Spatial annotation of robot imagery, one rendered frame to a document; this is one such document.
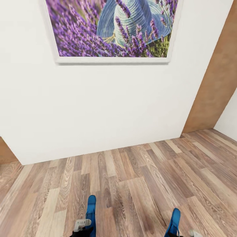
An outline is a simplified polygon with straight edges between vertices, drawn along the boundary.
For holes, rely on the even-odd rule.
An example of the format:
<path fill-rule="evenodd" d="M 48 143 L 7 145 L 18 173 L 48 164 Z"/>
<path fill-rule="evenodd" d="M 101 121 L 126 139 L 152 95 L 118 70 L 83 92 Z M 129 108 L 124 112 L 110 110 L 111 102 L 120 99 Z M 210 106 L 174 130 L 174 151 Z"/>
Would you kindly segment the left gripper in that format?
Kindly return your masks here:
<path fill-rule="evenodd" d="M 90 233 L 93 231 L 93 227 L 89 229 L 85 229 L 85 226 L 82 227 L 82 230 L 79 232 L 72 232 L 72 235 L 70 237 L 90 237 Z"/>

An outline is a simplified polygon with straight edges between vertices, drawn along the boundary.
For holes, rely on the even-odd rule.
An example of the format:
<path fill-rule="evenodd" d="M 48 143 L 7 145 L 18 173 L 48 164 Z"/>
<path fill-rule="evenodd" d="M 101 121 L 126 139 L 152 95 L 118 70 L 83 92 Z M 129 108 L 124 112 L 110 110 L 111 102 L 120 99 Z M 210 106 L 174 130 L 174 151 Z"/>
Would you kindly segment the sandal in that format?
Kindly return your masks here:
<path fill-rule="evenodd" d="M 96 237 L 95 206 L 96 206 L 96 196 L 91 195 L 88 198 L 86 219 L 90 219 L 92 223 L 90 226 L 85 226 L 85 229 L 93 227 L 93 231 L 90 233 L 90 237 Z"/>
<path fill-rule="evenodd" d="M 171 217 L 169 227 L 168 227 L 164 237 L 169 237 L 168 232 L 171 232 L 171 233 L 177 235 L 177 231 L 178 231 L 178 235 L 179 235 L 178 225 L 180 222 L 180 216 L 181 216 L 180 210 L 178 208 L 174 208 L 173 212 L 172 212 L 172 217 Z"/>

